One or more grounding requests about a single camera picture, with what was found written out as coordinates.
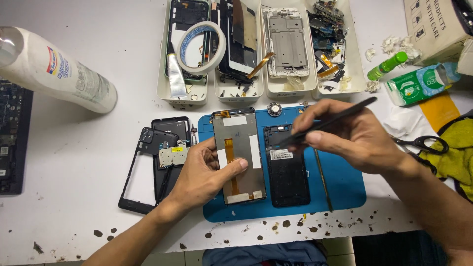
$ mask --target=masking tape roll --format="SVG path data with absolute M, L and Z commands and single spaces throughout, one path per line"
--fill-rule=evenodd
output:
M 204 31 L 213 31 L 217 33 L 217 36 L 219 38 L 219 46 L 217 47 L 217 51 L 215 52 L 215 55 L 212 57 L 212 59 L 206 62 L 205 65 L 201 67 L 189 67 L 185 64 L 185 50 L 187 46 L 189 45 L 190 41 L 192 40 L 192 38 L 194 38 L 196 35 Z M 190 27 L 184 33 L 184 36 L 179 41 L 179 45 L 177 47 L 179 49 L 176 53 L 177 62 L 179 63 L 181 68 L 191 73 L 192 75 L 199 76 L 199 75 L 204 75 L 204 74 L 209 73 L 220 64 L 220 62 L 223 59 L 223 56 L 225 55 L 227 41 L 226 41 L 225 35 L 223 34 L 223 31 L 220 29 L 220 27 L 217 24 L 211 21 L 203 21 Z

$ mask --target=orange paper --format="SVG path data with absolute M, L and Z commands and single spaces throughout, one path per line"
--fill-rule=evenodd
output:
M 419 106 L 435 132 L 446 123 L 460 116 L 460 112 L 450 98 L 448 91 L 422 101 Z

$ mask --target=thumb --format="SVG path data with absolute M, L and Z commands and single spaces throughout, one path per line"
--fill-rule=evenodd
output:
M 351 157 L 355 154 L 353 142 L 325 131 L 312 131 L 306 136 L 306 142 L 320 151 Z
M 217 173 L 217 178 L 222 182 L 225 183 L 234 176 L 243 173 L 246 168 L 248 168 L 248 161 L 239 158 L 234 160 L 233 162 L 227 164 L 224 168 L 218 170 Z

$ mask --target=tweezers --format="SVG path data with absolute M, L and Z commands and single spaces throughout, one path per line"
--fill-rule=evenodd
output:
M 271 147 L 268 147 L 266 149 L 266 152 L 269 152 L 269 151 L 272 151 L 272 150 L 280 150 L 280 149 L 287 149 L 288 146 L 290 145 L 297 145 L 297 144 L 301 144 L 302 142 L 304 142 L 306 140 L 306 135 L 311 132 L 311 131 L 314 131 L 314 130 L 323 130 L 325 127 L 339 121 L 340 119 L 342 118 L 345 118 L 347 116 L 350 116 L 350 115 L 354 115 L 356 113 L 358 113 L 359 111 L 361 111 L 364 107 L 368 106 L 369 104 L 372 104 L 374 102 L 376 102 L 378 100 L 377 97 L 370 97 L 358 104 L 355 104 L 354 106 L 346 109 L 346 110 L 343 110 L 341 112 L 339 112 L 338 114 L 335 114 L 331 119 L 327 120 L 327 121 L 316 121 L 312 124 L 312 126 L 303 131 L 303 132 L 298 132 L 290 137 L 287 137 L 285 139 L 283 139 L 279 144 L 277 145 L 273 145 Z

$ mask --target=barcode sticker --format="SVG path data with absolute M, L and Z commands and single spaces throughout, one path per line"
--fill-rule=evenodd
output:
M 294 157 L 292 152 L 289 152 L 287 149 L 270 151 L 270 154 L 271 160 L 291 159 Z
M 8 147 L 1 147 L 0 155 L 8 155 Z

